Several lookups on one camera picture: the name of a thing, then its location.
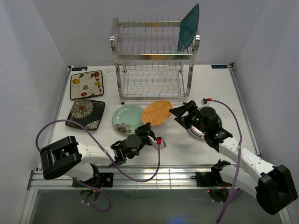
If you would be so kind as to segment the woven bamboo round plate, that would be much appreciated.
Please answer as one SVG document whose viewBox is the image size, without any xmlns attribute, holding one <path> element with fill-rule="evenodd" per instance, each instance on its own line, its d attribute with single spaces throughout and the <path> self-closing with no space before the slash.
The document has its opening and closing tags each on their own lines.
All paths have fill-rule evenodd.
<svg viewBox="0 0 299 224">
<path fill-rule="evenodd" d="M 145 125 L 157 126 L 164 123 L 170 116 L 173 105 L 170 101 L 159 100 L 148 105 L 142 112 L 141 121 Z"/>
</svg>

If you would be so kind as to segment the dark teal square plate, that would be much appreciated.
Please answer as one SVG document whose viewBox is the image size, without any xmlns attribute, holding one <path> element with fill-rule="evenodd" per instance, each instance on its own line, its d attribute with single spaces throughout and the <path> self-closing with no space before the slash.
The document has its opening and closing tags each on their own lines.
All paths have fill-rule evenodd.
<svg viewBox="0 0 299 224">
<path fill-rule="evenodd" d="M 177 52 L 183 52 L 192 43 L 199 24 L 199 4 L 196 4 L 182 19 L 179 29 Z"/>
</svg>

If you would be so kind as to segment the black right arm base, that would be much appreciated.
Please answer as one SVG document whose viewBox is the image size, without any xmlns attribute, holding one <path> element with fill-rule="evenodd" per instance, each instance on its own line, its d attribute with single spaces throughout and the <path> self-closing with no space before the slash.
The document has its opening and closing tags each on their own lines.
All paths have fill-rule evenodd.
<svg viewBox="0 0 299 224">
<path fill-rule="evenodd" d="M 195 174 L 191 176 L 191 180 L 196 181 L 197 187 L 231 187 L 235 177 L 235 171 L 229 171 L 229 181 L 225 182 L 221 176 L 224 168 L 235 169 L 235 166 L 228 161 L 218 160 L 218 162 L 211 167 L 210 171 L 195 172 Z"/>
</svg>

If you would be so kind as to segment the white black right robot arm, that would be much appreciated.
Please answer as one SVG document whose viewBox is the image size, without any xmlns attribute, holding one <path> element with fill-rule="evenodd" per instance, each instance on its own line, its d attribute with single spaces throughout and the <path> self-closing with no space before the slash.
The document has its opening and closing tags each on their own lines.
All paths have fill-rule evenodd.
<svg viewBox="0 0 299 224">
<path fill-rule="evenodd" d="M 169 112 L 182 127 L 197 128 L 211 148 L 236 162 L 236 168 L 223 161 L 214 165 L 211 169 L 214 184 L 231 183 L 232 187 L 255 197 L 263 210 L 271 215 L 298 199 L 290 170 L 284 165 L 275 166 L 266 162 L 243 148 L 230 132 L 222 128 L 215 109 L 197 107 L 191 100 Z"/>
</svg>

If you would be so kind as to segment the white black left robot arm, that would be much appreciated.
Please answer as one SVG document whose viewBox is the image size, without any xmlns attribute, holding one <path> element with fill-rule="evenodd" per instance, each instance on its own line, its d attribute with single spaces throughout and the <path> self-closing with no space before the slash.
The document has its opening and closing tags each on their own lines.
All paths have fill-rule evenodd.
<svg viewBox="0 0 299 224">
<path fill-rule="evenodd" d="M 127 159 L 138 156 L 144 146 L 161 150 L 162 139 L 156 137 L 150 123 L 138 127 L 134 134 L 119 140 L 109 148 L 80 143 L 74 136 L 64 137 L 43 148 L 38 148 L 43 177 L 52 180 L 63 175 L 77 178 L 88 186 L 99 182 L 96 165 L 119 167 Z"/>
</svg>

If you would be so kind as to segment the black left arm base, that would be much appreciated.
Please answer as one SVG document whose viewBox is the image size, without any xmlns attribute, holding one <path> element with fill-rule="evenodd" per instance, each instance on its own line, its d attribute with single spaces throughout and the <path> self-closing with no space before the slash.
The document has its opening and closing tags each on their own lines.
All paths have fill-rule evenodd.
<svg viewBox="0 0 299 224">
<path fill-rule="evenodd" d="M 81 175 L 79 180 L 85 185 L 92 187 L 112 187 L 114 181 L 113 173 L 98 173 L 98 174 L 87 174 Z"/>
</svg>

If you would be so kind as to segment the stainless steel dish rack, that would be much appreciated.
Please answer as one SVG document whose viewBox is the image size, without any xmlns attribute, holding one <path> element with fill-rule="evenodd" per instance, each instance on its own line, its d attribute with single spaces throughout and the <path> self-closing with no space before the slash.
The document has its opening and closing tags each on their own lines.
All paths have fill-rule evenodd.
<svg viewBox="0 0 299 224">
<path fill-rule="evenodd" d="M 186 103 L 192 85 L 200 35 L 179 47 L 180 21 L 120 21 L 114 17 L 110 46 L 120 103 L 172 100 Z"/>
</svg>

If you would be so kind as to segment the light green floral plate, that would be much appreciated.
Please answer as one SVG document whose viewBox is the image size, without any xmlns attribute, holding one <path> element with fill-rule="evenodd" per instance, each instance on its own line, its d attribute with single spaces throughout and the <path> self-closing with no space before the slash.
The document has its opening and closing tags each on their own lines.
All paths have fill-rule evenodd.
<svg viewBox="0 0 299 224">
<path fill-rule="evenodd" d="M 135 129 L 143 126 L 142 116 L 143 108 L 138 105 L 123 105 L 118 108 L 112 118 L 115 130 L 124 135 L 135 133 Z"/>
</svg>

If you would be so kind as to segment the white plate teal red rim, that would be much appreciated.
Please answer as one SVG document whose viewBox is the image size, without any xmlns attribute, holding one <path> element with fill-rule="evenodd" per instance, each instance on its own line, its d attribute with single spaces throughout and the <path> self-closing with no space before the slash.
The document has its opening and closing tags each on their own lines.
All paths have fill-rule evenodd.
<svg viewBox="0 0 299 224">
<path fill-rule="evenodd" d="M 196 135 L 200 139 L 204 139 L 204 135 L 207 131 L 214 129 L 219 130 L 222 128 L 222 120 L 216 113 L 215 109 L 211 107 L 202 107 L 198 109 L 202 115 L 202 129 L 199 130 L 192 126 L 190 128 L 190 132 L 192 132 L 193 135 Z"/>
</svg>

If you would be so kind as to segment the black square floral plate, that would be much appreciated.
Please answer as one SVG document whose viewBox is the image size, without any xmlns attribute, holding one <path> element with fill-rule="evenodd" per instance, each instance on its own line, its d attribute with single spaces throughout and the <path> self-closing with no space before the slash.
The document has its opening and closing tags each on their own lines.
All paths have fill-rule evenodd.
<svg viewBox="0 0 299 224">
<path fill-rule="evenodd" d="M 76 99 L 72 105 L 70 113 L 65 122 L 66 126 L 79 128 L 76 124 L 69 122 L 74 121 L 82 125 L 85 129 L 95 131 L 98 129 L 104 109 L 105 102 L 90 99 Z"/>
</svg>

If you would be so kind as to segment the cream square floral plate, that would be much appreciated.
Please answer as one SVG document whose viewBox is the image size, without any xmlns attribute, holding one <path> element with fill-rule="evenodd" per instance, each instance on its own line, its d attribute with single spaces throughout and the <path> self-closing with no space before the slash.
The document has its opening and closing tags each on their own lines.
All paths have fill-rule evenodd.
<svg viewBox="0 0 299 224">
<path fill-rule="evenodd" d="M 71 75 L 70 99 L 85 99 L 104 94 L 103 74 L 101 70 Z"/>
</svg>

